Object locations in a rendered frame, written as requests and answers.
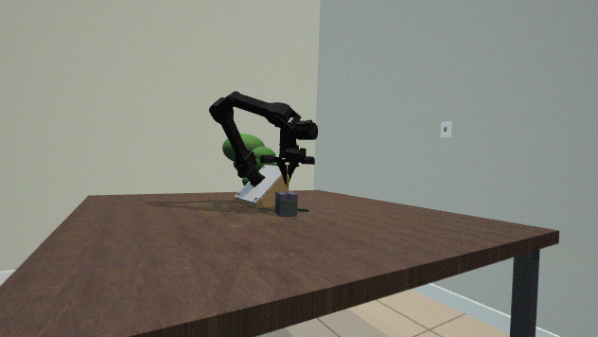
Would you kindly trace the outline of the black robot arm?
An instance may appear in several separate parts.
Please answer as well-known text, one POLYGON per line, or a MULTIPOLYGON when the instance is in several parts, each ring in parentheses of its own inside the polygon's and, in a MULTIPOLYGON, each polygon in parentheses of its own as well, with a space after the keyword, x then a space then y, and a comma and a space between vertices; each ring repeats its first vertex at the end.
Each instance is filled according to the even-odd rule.
MULTIPOLYGON (((280 128, 280 140, 296 140, 296 138, 299 140, 315 140, 318 136, 317 125, 312 120, 300 121, 301 116, 286 103, 269 103, 242 95, 238 91, 233 92, 226 98, 219 98, 210 106, 209 113, 224 129, 236 154, 237 176, 240 178, 246 177, 253 187, 256 187, 264 180, 265 176, 255 168, 257 162, 254 152, 248 151, 242 141, 234 121, 233 107, 266 117, 275 127, 280 128), (293 117, 292 121, 288 122, 291 117, 293 117)), ((300 158, 306 158, 307 149, 300 148, 299 150, 298 145, 295 145, 294 148, 290 148, 288 144, 286 145, 283 150, 283 158, 287 162, 300 162, 300 158)))

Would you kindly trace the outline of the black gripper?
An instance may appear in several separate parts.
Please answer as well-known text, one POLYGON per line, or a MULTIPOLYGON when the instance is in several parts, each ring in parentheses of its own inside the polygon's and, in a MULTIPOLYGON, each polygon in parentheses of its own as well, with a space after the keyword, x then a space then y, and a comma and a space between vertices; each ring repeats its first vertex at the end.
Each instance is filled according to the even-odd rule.
POLYGON ((285 149, 286 144, 288 144, 290 148, 294 148, 295 145, 297 145, 296 140, 281 139, 280 143, 279 143, 279 146, 280 146, 279 157, 273 157, 273 155, 261 155, 260 156, 260 163, 276 162, 276 166, 279 167, 279 169, 282 173, 285 185, 287 184, 287 174, 289 175, 289 182, 290 182, 290 178, 291 178, 294 170, 296 169, 296 167, 299 167, 299 165, 298 165, 299 163, 315 165, 314 157, 306 156, 306 158, 300 158, 300 162, 294 162, 294 161, 288 162, 290 164, 288 165, 288 171, 287 171, 287 165, 286 165, 287 161, 285 159, 282 159, 283 158, 283 150, 285 149))

